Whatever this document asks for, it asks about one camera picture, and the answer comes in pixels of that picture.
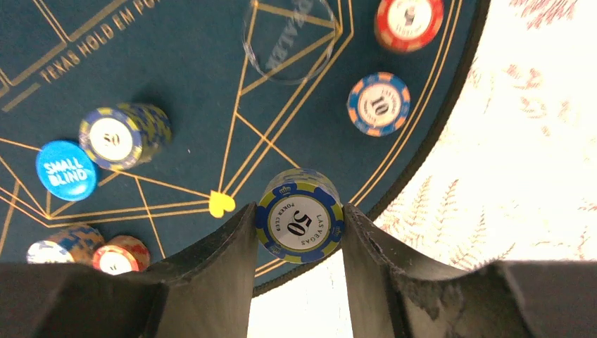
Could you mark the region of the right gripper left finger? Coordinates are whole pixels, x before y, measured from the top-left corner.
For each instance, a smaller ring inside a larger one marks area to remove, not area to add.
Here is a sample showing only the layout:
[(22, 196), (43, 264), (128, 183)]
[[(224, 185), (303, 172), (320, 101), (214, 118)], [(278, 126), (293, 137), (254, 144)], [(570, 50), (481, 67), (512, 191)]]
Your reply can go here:
[(245, 337), (256, 205), (143, 272), (1, 265), (2, 337)]

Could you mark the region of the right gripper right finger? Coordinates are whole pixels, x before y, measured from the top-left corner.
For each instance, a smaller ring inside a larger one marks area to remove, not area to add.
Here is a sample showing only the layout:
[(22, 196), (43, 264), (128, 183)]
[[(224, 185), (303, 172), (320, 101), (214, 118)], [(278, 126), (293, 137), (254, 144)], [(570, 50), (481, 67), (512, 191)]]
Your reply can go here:
[(595, 337), (596, 264), (438, 262), (344, 206), (341, 246), (354, 337)]

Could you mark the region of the red white chip stack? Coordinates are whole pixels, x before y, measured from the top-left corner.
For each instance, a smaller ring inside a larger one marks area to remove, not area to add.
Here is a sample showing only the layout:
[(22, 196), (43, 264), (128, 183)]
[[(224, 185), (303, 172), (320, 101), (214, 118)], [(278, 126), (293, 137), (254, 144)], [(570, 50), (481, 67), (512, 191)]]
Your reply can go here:
[(136, 237), (119, 235), (100, 246), (93, 255), (92, 265), (110, 275), (146, 270), (151, 262), (147, 247)]

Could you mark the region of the blue yellow fifty chip stack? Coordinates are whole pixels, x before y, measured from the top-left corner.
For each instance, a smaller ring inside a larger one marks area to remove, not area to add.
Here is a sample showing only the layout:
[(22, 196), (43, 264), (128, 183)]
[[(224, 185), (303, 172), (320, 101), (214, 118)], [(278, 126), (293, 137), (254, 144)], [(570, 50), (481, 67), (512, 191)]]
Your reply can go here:
[(312, 263), (335, 250), (345, 230), (339, 193), (322, 173), (292, 168), (267, 185), (256, 211), (261, 244), (290, 263)]

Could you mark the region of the blue ten chip stack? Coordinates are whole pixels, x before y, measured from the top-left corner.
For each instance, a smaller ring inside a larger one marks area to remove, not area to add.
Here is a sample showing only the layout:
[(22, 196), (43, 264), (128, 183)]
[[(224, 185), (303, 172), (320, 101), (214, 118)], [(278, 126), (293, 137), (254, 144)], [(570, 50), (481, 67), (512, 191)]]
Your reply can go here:
[(80, 263), (92, 265), (94, 252), (105, 244), (101, 233), (88, 225), (62, 229), (33, 243), (26, 253), (28, 263)]

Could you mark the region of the clear dealer button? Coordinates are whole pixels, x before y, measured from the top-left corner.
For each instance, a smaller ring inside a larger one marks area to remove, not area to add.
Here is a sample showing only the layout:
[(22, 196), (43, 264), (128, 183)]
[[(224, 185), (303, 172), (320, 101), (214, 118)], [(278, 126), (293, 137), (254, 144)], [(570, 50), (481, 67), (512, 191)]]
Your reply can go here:
[(266, 80), (297, 85), (329, 63), (340, 34), (328, 1), (250, 1), (242, 44), (249, 63)]

